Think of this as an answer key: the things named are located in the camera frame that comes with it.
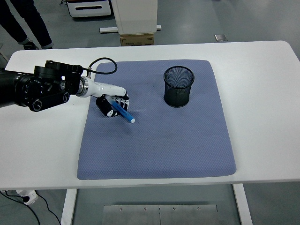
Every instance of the robot finger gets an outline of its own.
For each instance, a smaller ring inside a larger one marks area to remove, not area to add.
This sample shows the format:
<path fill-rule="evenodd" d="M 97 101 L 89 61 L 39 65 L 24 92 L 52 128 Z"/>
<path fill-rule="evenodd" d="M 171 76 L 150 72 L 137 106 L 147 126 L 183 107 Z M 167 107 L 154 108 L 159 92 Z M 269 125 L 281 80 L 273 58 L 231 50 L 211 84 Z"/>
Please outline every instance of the robot finger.
<path fill-rule="evenodd" d="M 96 105 L 104 116 L 113 117 L 119 115 L 119 112 L 112 109 L 111 104 L 107 101 L 104 95 L 96 99 Z"/>

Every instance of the metal plate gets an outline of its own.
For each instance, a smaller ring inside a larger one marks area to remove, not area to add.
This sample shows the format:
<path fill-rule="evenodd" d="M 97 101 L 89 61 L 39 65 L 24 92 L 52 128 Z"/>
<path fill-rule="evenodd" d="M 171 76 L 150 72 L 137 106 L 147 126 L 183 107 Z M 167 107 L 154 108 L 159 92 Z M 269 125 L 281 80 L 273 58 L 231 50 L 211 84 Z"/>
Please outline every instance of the metal plate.
<path fill-rule="evenodd" d="M 216 41 L 228 41 L 225 34 L 215 34 Z"/>
<path fill-rule="evenodd" d="M 105 205 L 102 225 L 159 225 L 158 205 Z"/>
<path fill-rule="evenodd" d="M 102 225 L 218 225 L 216 205 L 105 205 Z"/>
<path fill-rule="evenodd" d="M 216 205 L 161 205 L 160 225 L 218 225 Z"/>

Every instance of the black mesh pen holder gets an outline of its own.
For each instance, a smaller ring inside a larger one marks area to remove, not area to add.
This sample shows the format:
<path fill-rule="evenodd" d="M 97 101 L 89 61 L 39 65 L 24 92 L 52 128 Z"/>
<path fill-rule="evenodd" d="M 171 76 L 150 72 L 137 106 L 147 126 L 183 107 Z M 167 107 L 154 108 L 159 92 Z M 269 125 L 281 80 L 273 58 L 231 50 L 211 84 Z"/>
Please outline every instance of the black mesh pen holder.
<path fill-rule="evenodd" d="M 175 66 L 168 68 L 164 74 L 165 102 L 172 107 L 183 107 L 189 101 L 194 73 L 186 67 Z"/>

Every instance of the gray padded mat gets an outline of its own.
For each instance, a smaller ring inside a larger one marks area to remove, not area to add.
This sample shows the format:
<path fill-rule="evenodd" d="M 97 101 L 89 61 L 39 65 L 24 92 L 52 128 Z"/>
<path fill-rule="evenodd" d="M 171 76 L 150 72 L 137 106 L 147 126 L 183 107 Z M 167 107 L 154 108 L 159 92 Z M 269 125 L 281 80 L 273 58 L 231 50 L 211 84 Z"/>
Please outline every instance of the gray padded mat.
<path fill-rule="evenodd" d="M 108 118 L 91 97 L 82 137 L 80 180 L 227 176 L 236 166 L 220 96 L 205 60 L 118 62 L 112 75 L 95 81 L 124 87 L 135 123 Z M 164 102 L 164 72 L 185 66 L 195 74 L 190 101 L 182 108 Z M 97 71 L 112 71 L 102 63 Z"/>

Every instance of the person's leg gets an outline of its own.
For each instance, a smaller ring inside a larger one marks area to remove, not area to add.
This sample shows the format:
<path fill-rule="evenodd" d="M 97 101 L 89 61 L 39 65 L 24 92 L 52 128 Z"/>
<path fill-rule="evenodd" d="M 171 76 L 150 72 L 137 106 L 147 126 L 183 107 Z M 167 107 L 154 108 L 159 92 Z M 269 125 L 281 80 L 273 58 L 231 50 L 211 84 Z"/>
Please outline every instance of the person's leg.
<path fill-rule="evenodd" d="M 43 49 L 53 46 L 46 25 L 34 6 L 33 0 L 10 0 L 17 12 L 26 21 Z"/>
<path fill-rule="evenodd" d="M 25 31 L 11 14 L 5 0 L 0 0 L 0 24 L 19 44 L 28 42 Z"/>

